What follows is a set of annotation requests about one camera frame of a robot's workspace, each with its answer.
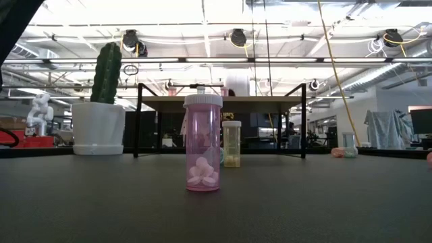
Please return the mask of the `brown cardboard box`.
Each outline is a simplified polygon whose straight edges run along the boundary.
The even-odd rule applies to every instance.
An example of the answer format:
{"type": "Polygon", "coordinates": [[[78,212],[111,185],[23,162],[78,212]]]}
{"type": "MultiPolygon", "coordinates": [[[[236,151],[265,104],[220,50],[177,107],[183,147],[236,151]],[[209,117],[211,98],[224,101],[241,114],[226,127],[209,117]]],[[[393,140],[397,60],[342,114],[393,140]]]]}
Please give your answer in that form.
{"type": "Polygon", "coordinates": [[[0,128],[7,130],[25,130],[26,120],[22,117],[0,117],[0,128]]]}

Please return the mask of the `silver ventilation duct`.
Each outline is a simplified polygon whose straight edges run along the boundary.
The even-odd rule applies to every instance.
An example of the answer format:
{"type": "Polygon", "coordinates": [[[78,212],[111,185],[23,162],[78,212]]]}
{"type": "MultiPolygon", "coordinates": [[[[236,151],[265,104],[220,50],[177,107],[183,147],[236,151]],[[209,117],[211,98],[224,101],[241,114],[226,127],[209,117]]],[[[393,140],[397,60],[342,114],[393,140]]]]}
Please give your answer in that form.
{"type": "Polygon", "coordinates": [[[368,89],[370,86],[374,86],[380,82],[393,78],[410,68],[415,69],[418,65],[426,64],[429,64],[432,67],[432,57],[408,58],[408,61],[403,60],[403,62],[390,62],[381,67],[366,69],[359,74],[342,80],[341,88],[345,94],[348,92],[359,92],[368,89]]]}
{"type": "Polygon", "coordinates": [[[60,56],[50,49],[33,47],[16,43],[9,53],[9,57],[19,59],[57,59],[60,56]]]}

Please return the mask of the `black partition panel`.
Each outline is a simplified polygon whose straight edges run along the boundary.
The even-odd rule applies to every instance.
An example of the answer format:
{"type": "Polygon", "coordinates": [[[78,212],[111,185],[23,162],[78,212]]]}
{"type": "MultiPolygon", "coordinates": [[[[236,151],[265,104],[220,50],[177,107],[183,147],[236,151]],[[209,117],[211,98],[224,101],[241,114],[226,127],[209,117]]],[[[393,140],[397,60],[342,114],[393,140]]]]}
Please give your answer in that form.
{"type": "Polygon", "coordinates": [[[127,111],[123,145],[127,148],[134,146],[135,135],[139,136],[138,146],[153,148],[157,141],[157,124],[155,111],[142,111],[140,115],[140,131],[136,131],[136,112],[127,111]]]}

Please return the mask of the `white draped cloth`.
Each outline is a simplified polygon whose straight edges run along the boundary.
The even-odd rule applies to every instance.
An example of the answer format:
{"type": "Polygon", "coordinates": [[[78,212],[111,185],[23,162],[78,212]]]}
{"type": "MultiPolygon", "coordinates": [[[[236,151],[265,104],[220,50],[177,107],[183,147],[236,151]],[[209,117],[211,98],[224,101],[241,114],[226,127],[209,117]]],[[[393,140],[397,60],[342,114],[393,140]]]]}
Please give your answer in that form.
{"type": "Polygon", "coordinates": [[[188,114],[185,113],[182,122],[181,132],[180,132],[180,134],[182,135],[183,146],[186,146],[186,135],[187,135],[187,124],[188,124],[187,118],[188,118],[188,114]]]}

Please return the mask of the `black computer monitor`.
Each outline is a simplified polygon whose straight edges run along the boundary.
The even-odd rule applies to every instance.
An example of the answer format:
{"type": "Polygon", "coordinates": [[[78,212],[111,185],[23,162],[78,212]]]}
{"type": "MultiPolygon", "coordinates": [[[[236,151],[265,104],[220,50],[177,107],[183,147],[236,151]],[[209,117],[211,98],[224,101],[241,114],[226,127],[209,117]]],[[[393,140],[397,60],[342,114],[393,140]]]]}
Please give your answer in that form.
{"type": "Polygon", "coordinates": [[[432,109],[417,109],[410,112],[415,134],[432,134],[432,109]]]}

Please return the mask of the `gray draped cloth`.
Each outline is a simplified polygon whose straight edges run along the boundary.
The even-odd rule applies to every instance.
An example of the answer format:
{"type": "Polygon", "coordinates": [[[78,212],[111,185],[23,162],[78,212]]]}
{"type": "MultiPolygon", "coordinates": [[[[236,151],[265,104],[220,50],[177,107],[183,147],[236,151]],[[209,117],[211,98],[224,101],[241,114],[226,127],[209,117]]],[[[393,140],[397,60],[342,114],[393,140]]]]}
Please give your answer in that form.
{"type": "Polygon", "coordinates": [[[405,150],[415,139],[409,114],[400,110],[367,111],[364,124],[376,149],[405,150]]]}

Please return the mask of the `white cylindrical column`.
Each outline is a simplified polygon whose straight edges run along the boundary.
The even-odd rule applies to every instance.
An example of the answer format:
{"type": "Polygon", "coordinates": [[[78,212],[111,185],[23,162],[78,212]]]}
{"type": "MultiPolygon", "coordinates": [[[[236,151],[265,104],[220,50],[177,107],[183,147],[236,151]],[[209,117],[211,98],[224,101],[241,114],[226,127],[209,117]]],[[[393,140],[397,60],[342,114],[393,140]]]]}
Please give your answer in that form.
{"type": "Polygon", "coordinates": [[[236,97],[248,97],[250,95],[250,78],[248,75],[230,74],[225,80],[225,86],[233,90],[236,97]]]}

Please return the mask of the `dark table mat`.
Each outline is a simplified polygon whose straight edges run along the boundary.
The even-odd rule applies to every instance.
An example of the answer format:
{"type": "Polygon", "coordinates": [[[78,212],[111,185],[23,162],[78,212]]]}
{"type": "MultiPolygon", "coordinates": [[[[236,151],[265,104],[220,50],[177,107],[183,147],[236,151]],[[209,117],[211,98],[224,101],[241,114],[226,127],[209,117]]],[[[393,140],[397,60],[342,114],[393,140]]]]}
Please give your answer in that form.
{"type": "Polygon", "coordinates": [[[209,193],[184,161],[0,159],[0,243],[432,243],[423,160],[245,155],[209,193]]]}

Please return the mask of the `white hexagonal plant pot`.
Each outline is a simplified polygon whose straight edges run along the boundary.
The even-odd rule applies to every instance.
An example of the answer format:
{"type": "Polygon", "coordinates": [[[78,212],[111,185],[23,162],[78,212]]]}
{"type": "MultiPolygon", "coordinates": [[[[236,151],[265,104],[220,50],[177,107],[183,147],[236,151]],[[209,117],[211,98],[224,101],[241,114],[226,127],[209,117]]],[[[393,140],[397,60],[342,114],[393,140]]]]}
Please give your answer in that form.
{"type": "Polygon", "coordinates": [[[76,155],[120,155],[126,111],[105,103],[72,105],[73,151],[76,155]]]}

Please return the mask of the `green artificial cactus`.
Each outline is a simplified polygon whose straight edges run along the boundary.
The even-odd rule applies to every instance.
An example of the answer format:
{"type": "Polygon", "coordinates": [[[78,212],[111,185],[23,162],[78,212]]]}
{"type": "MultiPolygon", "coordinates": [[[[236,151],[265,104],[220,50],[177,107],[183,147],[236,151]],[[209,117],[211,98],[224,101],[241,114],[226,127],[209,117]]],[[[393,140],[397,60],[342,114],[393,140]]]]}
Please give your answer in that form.
{"type": "Polygon", "coordinates": [[[116,43],[107,43],[97,57],[91,102],[114,104],[122,66],[122,53],[116,43]]]}

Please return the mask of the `black aluminium table frame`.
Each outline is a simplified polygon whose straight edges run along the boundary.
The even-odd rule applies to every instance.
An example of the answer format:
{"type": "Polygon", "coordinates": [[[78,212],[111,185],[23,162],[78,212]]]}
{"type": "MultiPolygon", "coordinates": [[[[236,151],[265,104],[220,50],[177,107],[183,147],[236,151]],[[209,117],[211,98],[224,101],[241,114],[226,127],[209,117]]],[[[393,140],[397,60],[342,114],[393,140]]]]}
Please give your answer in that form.
{"type": "MultiPolygon", "coordinates": [[[[185,154],[185,148],[139,148],[138,154],[185,154]]],[[[0,159],[18,157],[44,157],[58,155],[73,155],[72,147],[63,148],[0,148],[0,159]]],[[[302,150],[276,148],[242,148],[242,155],[301,155],[302,150]]],[[[417,150],[380,150],[376,148],[359,148],[359,155],[378,157],[394,157],[405,159],[426,159],[429,151],[417,150]]]]}

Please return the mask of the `yellow pill bottle white cap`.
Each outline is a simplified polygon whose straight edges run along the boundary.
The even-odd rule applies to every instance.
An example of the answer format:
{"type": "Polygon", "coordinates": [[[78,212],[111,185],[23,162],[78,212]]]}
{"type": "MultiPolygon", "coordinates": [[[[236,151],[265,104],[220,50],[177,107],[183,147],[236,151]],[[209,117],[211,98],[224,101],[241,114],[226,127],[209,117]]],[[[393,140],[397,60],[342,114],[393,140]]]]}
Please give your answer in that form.
{"type": "Polygon", "coordinates": [[[241,126],[240,121],[222,122],[225,167],[240,167],[241,126]]]}

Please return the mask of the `wooden shelf black metal frame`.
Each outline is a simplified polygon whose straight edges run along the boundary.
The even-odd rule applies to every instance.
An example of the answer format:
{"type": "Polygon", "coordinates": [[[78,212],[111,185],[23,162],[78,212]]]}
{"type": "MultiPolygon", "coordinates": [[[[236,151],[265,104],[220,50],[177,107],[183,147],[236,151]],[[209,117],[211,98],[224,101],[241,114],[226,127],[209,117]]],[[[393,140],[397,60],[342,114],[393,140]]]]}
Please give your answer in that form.
{"type": "MultiPolygon", "coordinates": [[[[157,116],[157,147],[155,153],[161,153],[161,121],[164,113],[180,110],[183,97],[159,97],[147,85],[140,83],[137,87],[138,102],[135,111],[135,131],[140,131],[142,105],[148,105],[158,112],[157,116]]],[[[299,84],[283,97],[223,97],[223,111],[232,113],[277,113],[281,119],[282,113],[294,105],[301,105],[301,122],[306,124],[306,85],[299,84]]]]}

